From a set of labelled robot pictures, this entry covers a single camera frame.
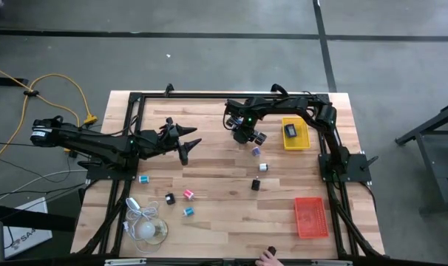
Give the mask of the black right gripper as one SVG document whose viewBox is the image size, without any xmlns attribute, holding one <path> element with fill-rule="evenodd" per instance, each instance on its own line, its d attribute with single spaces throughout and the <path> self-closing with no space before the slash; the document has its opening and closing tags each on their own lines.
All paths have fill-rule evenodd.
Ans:
<svg viewBox="0 0 448 266">
<path fill-rule="evenodd" d="M 238 143 L 245 144 L 254 141 L 258 146 L 261 146 L 265 142 L 267 135 L 256 131 L 256 124 L 257 120 L 252 117 L 230 116 L 225 121 L 225 127 L 232 130 L 234 133 L 233 138 Z"/>
</svg>

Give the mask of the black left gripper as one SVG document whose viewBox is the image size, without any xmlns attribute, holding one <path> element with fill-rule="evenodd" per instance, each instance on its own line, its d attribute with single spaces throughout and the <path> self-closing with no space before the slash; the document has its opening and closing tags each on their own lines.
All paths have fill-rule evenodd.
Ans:
<svg viewBox="0 0 448 266">
<path fill-rule="evenodd" d="M 174 123 L 171 117 L 168 117 L 165 125 L 160 127 L 160 132 L 157 134 L 155 148 L 161 153 L 176 151 L 179 154 L 181 164 L 187 166 L 189 162 L 188 152 L 198 145 L 202 139 L 199 138 L 182 144 L 180 137 L 195 131 L 197 131 L 197 128 L 180 126 Z"/>
</svg>

